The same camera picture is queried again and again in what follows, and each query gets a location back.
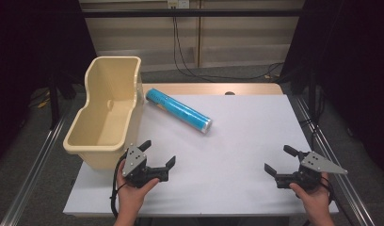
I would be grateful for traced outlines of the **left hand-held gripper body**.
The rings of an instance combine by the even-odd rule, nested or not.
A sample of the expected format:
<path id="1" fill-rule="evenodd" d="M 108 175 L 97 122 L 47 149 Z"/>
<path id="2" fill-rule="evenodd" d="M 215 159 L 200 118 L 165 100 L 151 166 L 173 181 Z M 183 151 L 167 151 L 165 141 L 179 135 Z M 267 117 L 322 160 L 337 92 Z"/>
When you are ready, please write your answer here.
<path id="1" fill-rule="evenodd" d="M 137 188 L 146 185 L 151 179 L 157 178 L 160 182 L 168 181 L 169 163 L 164 167 L 151 168 L 147 165 L 147 155 L 144 147 L 130 147 L 126 152 L 122 176 Z"/>

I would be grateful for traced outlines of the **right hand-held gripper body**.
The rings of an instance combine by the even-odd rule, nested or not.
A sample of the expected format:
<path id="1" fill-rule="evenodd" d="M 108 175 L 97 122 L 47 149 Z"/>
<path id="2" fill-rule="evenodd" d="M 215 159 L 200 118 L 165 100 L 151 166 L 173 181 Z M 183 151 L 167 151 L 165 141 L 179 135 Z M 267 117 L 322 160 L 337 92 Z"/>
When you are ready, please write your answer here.
<path id="1" fill-rule="evenodd" d="M 319 153 L 298 151 L 298 171 L 292 174 L 278 174 L 274 177 L 277 188 L 289 188 L 296 183 L 305 191 L 316 189 L 321 182 L 322 172 L 334 174 L 347 174 L 348 170 L 336 165 Z"/>

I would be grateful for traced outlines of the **beige plastic bin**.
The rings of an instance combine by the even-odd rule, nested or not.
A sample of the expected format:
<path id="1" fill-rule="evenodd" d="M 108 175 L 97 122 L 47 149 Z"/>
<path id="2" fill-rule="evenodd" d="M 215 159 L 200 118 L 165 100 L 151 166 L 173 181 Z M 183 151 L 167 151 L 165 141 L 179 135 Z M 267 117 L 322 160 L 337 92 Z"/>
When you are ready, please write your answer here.
<path id="1" fill-rule="evenodd" d="M 86 102 L 63 147 L 93 169 L 112 170 L 136 143 L 144 104 L 140 63 L 137 56 L 99 56 L 86 71 Z"/>

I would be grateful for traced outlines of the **blue cylindrical can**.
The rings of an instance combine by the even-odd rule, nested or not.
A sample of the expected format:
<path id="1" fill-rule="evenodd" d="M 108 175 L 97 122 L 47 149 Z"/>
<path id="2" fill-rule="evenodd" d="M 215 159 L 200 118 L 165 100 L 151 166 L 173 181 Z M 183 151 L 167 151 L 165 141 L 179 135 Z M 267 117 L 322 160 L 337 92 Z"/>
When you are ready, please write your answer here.
<path id="1" fill-rule="evenodd" d="M 148 101 L 165 109 L 177 119 L 189 124 L 203 134 L 206 134 L 211 128 L 213 121 L 209 117 L 158 89 L 149 89 L 145 97 Z"/>

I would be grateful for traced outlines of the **person's right hand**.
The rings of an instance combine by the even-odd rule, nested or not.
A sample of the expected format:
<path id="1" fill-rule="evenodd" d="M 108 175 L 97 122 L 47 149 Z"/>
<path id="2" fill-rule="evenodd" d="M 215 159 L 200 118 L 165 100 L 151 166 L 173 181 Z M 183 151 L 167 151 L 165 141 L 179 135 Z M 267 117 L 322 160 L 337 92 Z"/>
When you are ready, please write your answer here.
<path id="1" fill-rule="evenodd" d="M 302 200 L 309 218 L 330 216 L 328 210 L 328 191 L 324 187 L 321 186 L 311 193 L 307 193 L 296 183 L 289 184 L 289 187 Z"/>

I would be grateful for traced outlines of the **person's left hand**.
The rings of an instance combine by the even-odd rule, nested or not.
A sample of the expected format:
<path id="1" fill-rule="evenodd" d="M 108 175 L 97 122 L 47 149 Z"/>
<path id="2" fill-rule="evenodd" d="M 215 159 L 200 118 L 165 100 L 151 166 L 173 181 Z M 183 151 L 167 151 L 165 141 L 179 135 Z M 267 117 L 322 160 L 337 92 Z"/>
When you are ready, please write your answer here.
<path id="1" fill-rule="evenodd" d="M 120 222 L 134 221 L 138 211 L 142 207 L 145 196 L 151 191 L 158 183 L 157 178 L 151 179 L 147 184 L 141 188 L 136 188 L 126 181 L 122 176 L 122 169 L 125 161 L 120 162 L 120 168 L 117 175 L 117 186 L 119 196 L 119 214 L 118 220 Z"/>

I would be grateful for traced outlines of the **white table mat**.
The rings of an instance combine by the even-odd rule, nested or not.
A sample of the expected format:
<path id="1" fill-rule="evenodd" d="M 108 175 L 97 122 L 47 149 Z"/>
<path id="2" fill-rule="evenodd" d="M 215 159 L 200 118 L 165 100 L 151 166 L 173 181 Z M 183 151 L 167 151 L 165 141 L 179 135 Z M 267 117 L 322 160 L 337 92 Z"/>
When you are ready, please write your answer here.
<path id="1" fill-rule="evenodd" d="M 152 104 L 144 104 L 135 145 L 152 142 L 148 164 L 173 156 L 167 182 L 156 186 L 142 217 L 291 216 L 304 211 L 294 192 L 279 189 L 269 164 L 291 173 L 298 161 L 283 150 L 310 149 L 285 95 L 181 95 L 212 119 L 206 134 Z"/>

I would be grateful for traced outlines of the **black metal stand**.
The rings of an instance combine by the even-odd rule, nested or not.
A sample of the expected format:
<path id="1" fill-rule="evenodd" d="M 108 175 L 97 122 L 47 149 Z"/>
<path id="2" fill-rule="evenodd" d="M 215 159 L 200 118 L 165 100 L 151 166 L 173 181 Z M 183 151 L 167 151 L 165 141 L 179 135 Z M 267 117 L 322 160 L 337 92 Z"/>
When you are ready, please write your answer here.
<path id="1" fill-rule="evenodd" d="M 48 77 L 49 93 L 50 93 L 50 104 L 51 104 L 51 126 L 50 129 L 53 130 L 59 122 L 60 113 L 59 113 L 59 103 L 58 103 L 58 94 L 57 94 L 57 85 L 56 85 L 56 75 L 51 73 Z"/>
<path id="2" fill-rule="evenodd" d="M 309 84 L 309 113 L 311 119 L 315 118 L 316 113 L 316 74 L 315 70 L 310 72 L 310 84 Z"/>

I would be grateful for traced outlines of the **black curtain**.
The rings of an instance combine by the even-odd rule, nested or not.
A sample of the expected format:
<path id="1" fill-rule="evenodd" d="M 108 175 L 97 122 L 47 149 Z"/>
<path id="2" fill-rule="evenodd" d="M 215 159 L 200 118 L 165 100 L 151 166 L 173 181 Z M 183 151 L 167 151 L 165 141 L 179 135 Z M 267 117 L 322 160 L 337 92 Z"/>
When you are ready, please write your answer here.
<path id="1" fill-rule="evenodd" d="M 280 80 L 319 85 L 384 172 L 384 0 L 303 0 Z"/>
<path id="2" fill-rule="evenodd" d="M 0 0 L 0 160 L 31 94 L 56 87 L 74 97 L 95 57 L 79 0 Z"/>

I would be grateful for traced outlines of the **black horizontal bar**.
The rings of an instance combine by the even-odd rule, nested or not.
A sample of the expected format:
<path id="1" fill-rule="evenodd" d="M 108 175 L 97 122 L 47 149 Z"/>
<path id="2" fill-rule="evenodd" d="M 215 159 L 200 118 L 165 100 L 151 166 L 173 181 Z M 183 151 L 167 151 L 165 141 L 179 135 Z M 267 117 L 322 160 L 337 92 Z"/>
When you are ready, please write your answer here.
<path id="1" fill-rule="evenodd" d="M 136 17 L 296 17 L 303 9 L 83 9 L 85 18 Z"/>

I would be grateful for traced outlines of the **aluminium floor rail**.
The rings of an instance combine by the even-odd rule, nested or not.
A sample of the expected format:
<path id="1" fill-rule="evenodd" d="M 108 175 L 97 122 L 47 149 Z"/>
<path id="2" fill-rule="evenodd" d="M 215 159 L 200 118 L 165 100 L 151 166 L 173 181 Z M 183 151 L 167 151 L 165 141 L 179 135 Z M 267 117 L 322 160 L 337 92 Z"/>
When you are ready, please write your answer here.
<path id="1" fill-rule="evenodd" d="M 319 124 L 312 121 L 308 104 L 301 96 L 291 96 L 291 105 L 296 113 L 300 127 L 312 151 L 317 151 L 332 163 L 346 169 L 331 148 Z M 334 174 L 330 177 L 337 198 L 337 206 L 350 226 L 376 226 L 369 209 L 353 186 L 350 169 L 346 175 Z"/>
<path id="2" fill-rule="evenodd" d="M 65 117 L 62 116 L 55 126 L 49 131 L 44 143 L 42 144 L 39 154 L 33 163 L 31 170 L 27 173 L 27 176 L 21 186 L 20 191 L 15 196 L 13 202 L 9 206 L 0 226 L 17 226 L 23 211 L 28 203 L 28 200 L 40 178 L 40 174 L 47 161 L 50 152 L 56 144 L 57 138 L 62 131 Z"/>

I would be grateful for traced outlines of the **white wall socket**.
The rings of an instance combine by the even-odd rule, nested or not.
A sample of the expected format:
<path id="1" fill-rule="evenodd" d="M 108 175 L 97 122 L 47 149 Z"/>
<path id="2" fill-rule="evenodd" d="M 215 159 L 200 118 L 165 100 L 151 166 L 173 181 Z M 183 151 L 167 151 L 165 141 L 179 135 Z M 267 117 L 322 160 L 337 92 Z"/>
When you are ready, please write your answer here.
<path id="1" fill-rule="evenodd" d="M 168 8 L 170 9 L 189 9 L 189 0 L 167 0 Z"/>

